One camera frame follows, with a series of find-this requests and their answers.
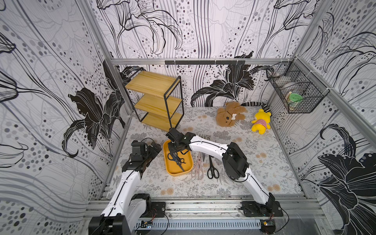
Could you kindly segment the small black scissors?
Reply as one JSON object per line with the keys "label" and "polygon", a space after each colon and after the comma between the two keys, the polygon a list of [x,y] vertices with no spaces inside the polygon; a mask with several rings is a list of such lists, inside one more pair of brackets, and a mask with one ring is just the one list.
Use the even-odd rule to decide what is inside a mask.
{"label": "small black scissors", "polygon": [[185,164],[185,160],[180,158],[177,154],[173,154],[173,161],[175,161],[178,165]]}

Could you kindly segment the pink handled scissors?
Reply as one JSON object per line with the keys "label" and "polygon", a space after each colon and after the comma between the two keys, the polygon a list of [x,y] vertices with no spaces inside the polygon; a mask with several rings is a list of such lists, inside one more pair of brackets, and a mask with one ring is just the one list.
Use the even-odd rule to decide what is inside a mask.
{"label": "pink handled scissors", "polygon": [[202,180],[204,177],[203,173],[203,154],[201,152],[198,153],[196,163],[194,168],[192,169],[192,178],[197,180]]}

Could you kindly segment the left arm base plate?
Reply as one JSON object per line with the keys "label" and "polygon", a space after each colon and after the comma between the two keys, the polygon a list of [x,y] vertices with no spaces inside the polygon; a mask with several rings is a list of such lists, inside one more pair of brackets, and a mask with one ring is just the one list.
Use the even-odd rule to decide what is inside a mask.
{"label": "left arm base plate", "polygon": [[147,205],[146,211],[141,215],[140,218],[164,218],[165,210],[166,202],[152,201],[150,205]]}

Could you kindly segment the blue handled scissors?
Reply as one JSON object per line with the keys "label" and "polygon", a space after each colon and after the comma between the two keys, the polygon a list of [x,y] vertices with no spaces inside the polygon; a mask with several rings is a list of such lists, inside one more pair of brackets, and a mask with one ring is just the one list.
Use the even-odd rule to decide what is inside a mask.
{"label": "blue handled scissors", "polygon": [[185,160],[183,159],[183,158],[180,158],[179,156],[178,156],[178,154],[177,153],[169,153],[168,155],[167,155],[167,158],[170,160],[170,161],[174,161],[179,167],[180,167],[180,169],[184,172],[185,170],[183,169],[183,167],[182,167],[182,164],[185,164]]}

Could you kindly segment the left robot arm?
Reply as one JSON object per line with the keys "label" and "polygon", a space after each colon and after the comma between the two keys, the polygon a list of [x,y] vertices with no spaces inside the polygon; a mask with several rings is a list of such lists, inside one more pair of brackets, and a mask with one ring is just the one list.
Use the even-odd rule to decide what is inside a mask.
{"label": "left robot arm", "polygon": [[100,216],[92,217],[88,225],[89,235],[131,235],[140,217],[154,216],[150,195],[136,194],[142,176],[162,150],[155,142],[131,143],[130,159],[122,167],[120,183]]}

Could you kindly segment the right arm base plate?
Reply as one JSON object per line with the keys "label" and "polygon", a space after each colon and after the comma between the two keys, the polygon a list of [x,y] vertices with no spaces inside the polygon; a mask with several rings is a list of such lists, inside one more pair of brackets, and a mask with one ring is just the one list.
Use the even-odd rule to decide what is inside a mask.
{"label": "right arm base plate", "polygon": [[278,201],[262,205],[254,201],[242,201],[241,211],[246,217],[283,217],[284,213]]}

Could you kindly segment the large black scissors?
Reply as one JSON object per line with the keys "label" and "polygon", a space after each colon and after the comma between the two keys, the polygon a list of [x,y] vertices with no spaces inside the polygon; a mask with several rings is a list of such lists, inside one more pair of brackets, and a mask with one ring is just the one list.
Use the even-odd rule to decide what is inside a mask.
{"label": "large black scissors", "polygon": [[209,179],[218,179],[219,178],[219,171],[213,165],[213,157],[212,156],[209,157],[209,168],[208,168],[208,171],[207,171],[207,177]]}

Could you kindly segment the yellow storage tray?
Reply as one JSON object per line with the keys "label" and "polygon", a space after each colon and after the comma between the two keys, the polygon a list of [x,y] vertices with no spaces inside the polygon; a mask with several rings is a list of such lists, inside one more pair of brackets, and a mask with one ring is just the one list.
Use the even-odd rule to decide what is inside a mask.
{"label": "yellow storage tray", "polygon": [[164,162],[167,173],[174,177],[188,174],[193,169],[191,152],[184,150],[183,152],[178,151],[171,154],[169,149],[171,146],[170,140],[163,144]]}

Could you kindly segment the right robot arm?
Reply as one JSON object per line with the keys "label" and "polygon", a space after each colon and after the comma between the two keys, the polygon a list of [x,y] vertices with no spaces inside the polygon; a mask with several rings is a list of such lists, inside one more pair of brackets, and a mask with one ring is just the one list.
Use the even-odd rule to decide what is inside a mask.
{"label": "right robot arm", "polygon": [[268,208],[273,207],[275,197],[273,194],[267,193],[257,180],[245,154],[236,143],[219,144],[191,132],[183,134],[175,128],[170,128],[166,136],[170,140],[167,144],[169,150],[167,158],[174,161],[179,167],[185,163],[178,156],[179,152],[184,155],[189,151],[196,151],[219,159],[223,162],[227,176],[236,183],[243,183],[257,204]]}

